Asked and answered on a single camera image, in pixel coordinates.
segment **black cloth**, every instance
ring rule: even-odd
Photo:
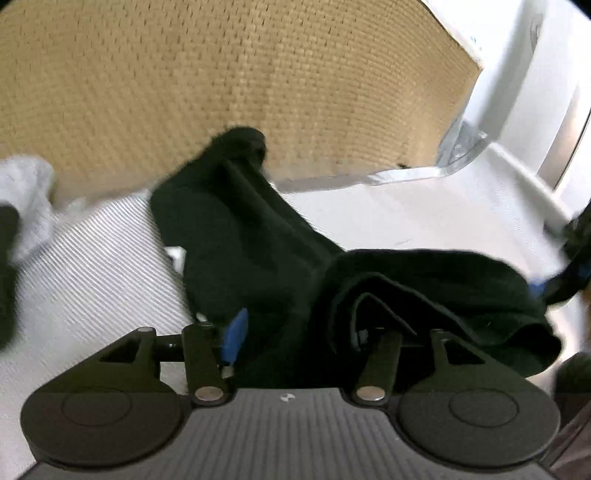
[[[16,269],[8,262],[18,232],[19,215],[12,205],[0,205],[0,348],[14,332]]]
[[[246,307],[242,387],[342,386],[363,362],[351,331],[394,323],[418,342],[452,331],[522,375],[560,352],[545,305],[508,265],[471,252],[343,252],[261,173],[264,136],[235,128],[154,192],[165,245],[186,251],[193,314],[223,327]]]

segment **metal pin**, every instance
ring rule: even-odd
[[[218,387],[201,387],[195,392],[195,397],[201,401],[216,401],[223,397],[223,390]]]
[[[386,396],[386,392],[379,387],[361,387],[357,390],[357,396],[365,401],[379,401]]]

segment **white surface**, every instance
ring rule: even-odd
[[[524,36],[519,30],[524,0],[433,0],[433,3],[480,49],[484,70],[476,82],[464,118],[483,129],[483,122],[499,115],[493,111],[495,106],[491,105],[491,99],[514,70],[507,71],[505,65],[510,59],[514,38]]]
[[[537,172],[588,64],[589,20],[566,0],[548,0],[530,67],[498,142]]]
[[[591,199],[591,123],[587,124],[556,194],[572,216],[580,213]]]

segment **beige woven fabric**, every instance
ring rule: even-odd
[[[479,66],[419,0],[13,0],[0,155],[75,196],[173,171],[259,128],[274,179],[432,164]]]

